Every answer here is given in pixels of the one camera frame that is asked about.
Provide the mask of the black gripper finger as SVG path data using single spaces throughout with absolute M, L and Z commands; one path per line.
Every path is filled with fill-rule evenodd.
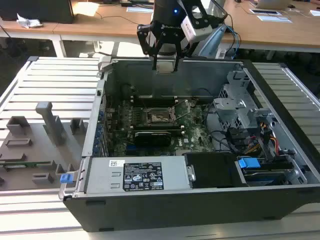
M 153 45 L 147 42 L 147 37 L 150 33 L 155 37 Z M 143 53 L 153 58 L 152 70 L 155 71 L 157 69 L 158 53 L 162 47 L 162 30 L 160 26 L 156 23 L 139 24 L 137 26 L 137 37 Z
M 182 39 L 179 36 L 175 36 L 173 38 L 173 42 L 174 42 L 175 50 L 176 50 L 173 72 L 176 72 L 178 70 L 178 65 L 179 65 L 180 60 L 185 57 L 190 58 L 192 56 L 192 54 L 194 53 L 194 51 L 196 50 L 196 47 L 200 43 L 199 41 L 193 42 L 193 43 L 188 43 L 187 46 L 184 49 L 182 49 L 181 41 L 182 41 Z

